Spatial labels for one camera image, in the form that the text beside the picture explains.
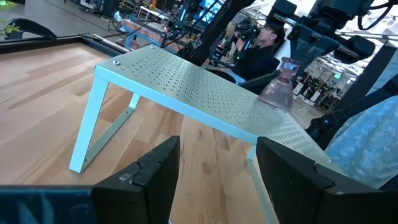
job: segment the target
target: black jacket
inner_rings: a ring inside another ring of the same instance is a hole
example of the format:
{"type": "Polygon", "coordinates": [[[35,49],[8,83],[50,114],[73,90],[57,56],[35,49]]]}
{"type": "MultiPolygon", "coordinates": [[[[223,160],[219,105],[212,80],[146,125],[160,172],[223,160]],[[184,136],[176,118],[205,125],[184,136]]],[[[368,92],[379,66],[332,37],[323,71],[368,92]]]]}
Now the black jacket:
{"type": "Polygon", "coordinates": [[[238,62],[233,72],[246,81],[273,72],[279,65],[279,60],[274,58],[273,48],[274,46],[248,49],[245,59],[238,62]]]}

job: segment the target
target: glass vase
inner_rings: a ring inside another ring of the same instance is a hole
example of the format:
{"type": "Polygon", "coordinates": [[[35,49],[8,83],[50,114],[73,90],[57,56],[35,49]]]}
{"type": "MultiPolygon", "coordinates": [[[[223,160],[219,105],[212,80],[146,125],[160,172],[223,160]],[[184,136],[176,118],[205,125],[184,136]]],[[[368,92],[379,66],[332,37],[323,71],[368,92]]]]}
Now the glass vase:
{"type": "Polygon", "coordinates": [[[284,110],[293,107],[292,77],[300,68],[300,63],[291,58],[282,58],[279,76],[273,79],[259,95],[259,100],[284,110]]]}

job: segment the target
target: man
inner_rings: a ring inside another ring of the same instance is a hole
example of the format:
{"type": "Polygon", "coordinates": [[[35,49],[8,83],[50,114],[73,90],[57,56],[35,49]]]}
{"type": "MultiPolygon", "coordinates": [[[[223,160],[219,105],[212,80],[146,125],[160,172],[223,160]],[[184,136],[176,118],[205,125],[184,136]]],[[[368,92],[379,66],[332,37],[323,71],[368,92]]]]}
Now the man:
{"type": "MultiPolygon", "coordinates": [[[[257,47],[247,49],[245,58],[238,62],[233,72],[246,81],[273,72],[279,64],[279,60],[274,58],[274,49],[284,37],[283,27],[267,23],[257,37],[260,44],[257,47]]],[[[241,51],[243,46],[244,41],[238,39],[236,41],[237,50],[241,51]]]]}

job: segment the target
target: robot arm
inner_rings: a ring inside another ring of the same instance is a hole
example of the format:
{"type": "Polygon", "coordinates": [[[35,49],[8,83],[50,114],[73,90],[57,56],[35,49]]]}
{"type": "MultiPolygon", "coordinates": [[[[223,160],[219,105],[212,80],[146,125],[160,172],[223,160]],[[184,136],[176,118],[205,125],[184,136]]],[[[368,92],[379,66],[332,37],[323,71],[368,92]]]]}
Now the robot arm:
{"type": "Polygon", "coordinates": [[[318,0],[308,16],[298,17],[294,15],[297,8],[295,4],[276,0],[267,22],[280,26],[287,23],[293,27],[287,38],[290,40],[291,57],[302,64],[297,77],[318,56],[333,50],[335,58],[343,63],[354,63],[371,56],[375,48],[373,42],[357,35],[346,40],[336,35],[335,31],[342,29],[355,16],[368,13],[372,2],[318,0]]]}

